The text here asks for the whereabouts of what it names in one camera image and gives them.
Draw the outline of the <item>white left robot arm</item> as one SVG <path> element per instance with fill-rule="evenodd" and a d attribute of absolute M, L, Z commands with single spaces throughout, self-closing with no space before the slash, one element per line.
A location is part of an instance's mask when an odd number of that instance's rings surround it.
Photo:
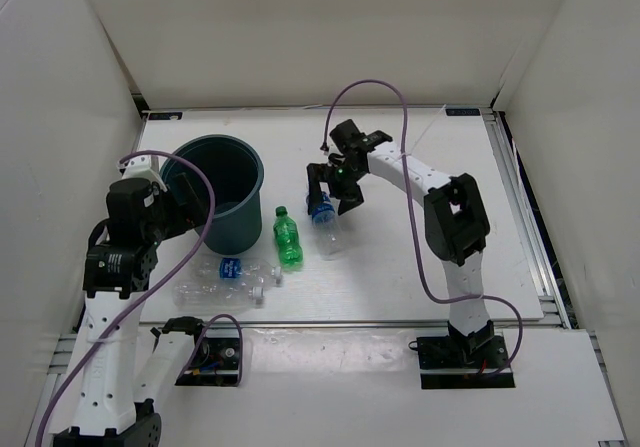
<path fill-rule="evenodd" d="M 56 446 L 129 446 L 154 417 L 134 397 L 136 335 L 159 245 L 190 230 L 205 233 L 215 197 L 195 186 L 206 177 L 181 172 L 169 182 L 136 174 L 113 183 L 106 196 L 107 237 L 87 251 L 83 291 L 87 351 L 69 373 L 82 378 L 70 427 L 56 434 Z"/>

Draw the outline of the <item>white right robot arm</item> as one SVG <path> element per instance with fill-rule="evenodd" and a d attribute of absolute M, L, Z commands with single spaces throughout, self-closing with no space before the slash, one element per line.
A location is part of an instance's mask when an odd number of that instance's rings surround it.
<path fill-rule="evenodd" d="M 366 134 L 351 120 L 336 126 L 330 137 L 337 151 L 328 161 L 306 167 L 308 212 L 324 200 L 322 184 L 338 201 L 340 215 L 362 205 L 359 180 L 367 174 L 407 194 L 410 214 L 419 204 L 426 243 L 445 272 L 448 297 L 439 303 L 449 307 L 450 357 L 460 366 L 476 364 L 494 337 L 481 273 L 490 225 L 476 180 L 439 172 L 403 151 L 389 134 Z"/>

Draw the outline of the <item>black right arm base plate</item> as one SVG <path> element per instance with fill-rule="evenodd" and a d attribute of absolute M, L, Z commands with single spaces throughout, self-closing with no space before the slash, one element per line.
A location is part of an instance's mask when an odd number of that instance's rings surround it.
<path fill-rule="evenodd" d="M 470 357 L 448 336 L 418 337 L 408 343 L 418 356 L 423 390 L 515 388 L 507 367 L 508 351 L 503 336 L 494 337 Z"/>

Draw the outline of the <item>green plastic soda bottle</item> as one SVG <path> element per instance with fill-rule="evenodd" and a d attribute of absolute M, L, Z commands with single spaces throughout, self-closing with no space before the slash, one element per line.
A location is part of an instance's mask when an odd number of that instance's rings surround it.
<path fill-rule="evenodd" d="M 282 268 L 284 270 L 299 269 L 304 260 L 303 249 L 300 244 L 297 224 L 289 216 L 285 206 L 278 206 L 275 209 L 273 233 Z"/>

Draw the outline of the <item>blue label water bottle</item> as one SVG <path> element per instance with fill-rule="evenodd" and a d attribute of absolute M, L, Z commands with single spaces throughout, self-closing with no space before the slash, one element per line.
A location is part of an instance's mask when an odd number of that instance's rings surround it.
<path fill-rule="evenodd" d="M 325 260 L 333 260 L 345 248 L 343 233 L 330 197 L 324 190 L 321 191 L 321 196 L 321 202 L 311 208 L 309 217 L 320 255 Z"/>

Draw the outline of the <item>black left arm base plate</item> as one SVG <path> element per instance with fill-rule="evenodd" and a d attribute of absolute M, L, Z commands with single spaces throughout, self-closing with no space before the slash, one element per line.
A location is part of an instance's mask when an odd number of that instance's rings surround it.
<path fill-rule="evenodd" d="M 239 334 L 211 329 L 189 368 L 176 380 L 181 387 L 238 387 L 243 361 Z"/>

